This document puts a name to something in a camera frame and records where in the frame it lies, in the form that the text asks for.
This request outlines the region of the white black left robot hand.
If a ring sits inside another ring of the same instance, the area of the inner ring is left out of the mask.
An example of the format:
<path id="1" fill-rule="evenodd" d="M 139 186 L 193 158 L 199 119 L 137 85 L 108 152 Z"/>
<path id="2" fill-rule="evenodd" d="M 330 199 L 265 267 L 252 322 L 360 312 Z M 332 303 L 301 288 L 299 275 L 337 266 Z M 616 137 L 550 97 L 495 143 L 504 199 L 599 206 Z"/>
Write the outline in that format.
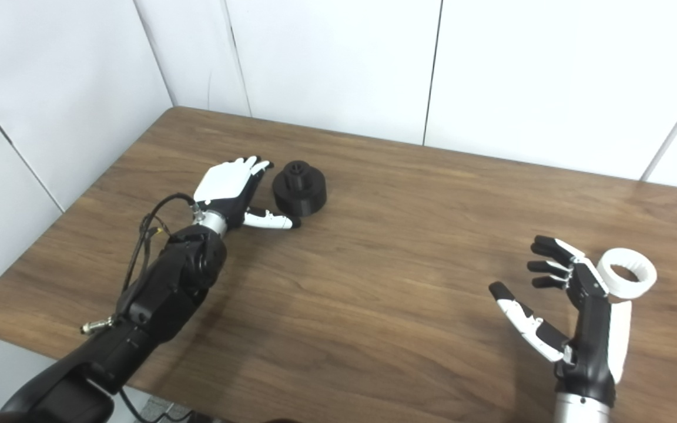
<path id="1" fill-rule="evenodd" d="M 301 227 L 298 217 L 252 206 L 253 196 L 273 163 L 260 156 L 239 157 L 210 167 L 193 195 L 195 222 L 223 238 L 242 226 L 272 230 Z"/>

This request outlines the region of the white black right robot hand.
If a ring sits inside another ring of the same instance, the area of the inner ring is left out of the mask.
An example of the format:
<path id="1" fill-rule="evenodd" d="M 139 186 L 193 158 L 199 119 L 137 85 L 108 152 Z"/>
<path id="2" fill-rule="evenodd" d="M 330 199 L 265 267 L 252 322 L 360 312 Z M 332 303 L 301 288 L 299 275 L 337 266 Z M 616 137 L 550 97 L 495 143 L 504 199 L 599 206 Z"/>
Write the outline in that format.
<path id="1" fill-rule="evenodd" d="M 500 281 L 488 289 L 500 310 L 538 353 L 554 363 L 556 391 L 591 399 L 607 408 L 615 405 L 618 372 L 612 372 L 612 303 L 609 286 L 586 255 L 561 239 L 537 235 L 530 249 L 545 257 L 527 263 L 529 271 L 542 273 L 532 279 L 537 289 L 556 287 L 566 292 L 578 311 L 575 331 L 568 337 L 535 316 Z"/>

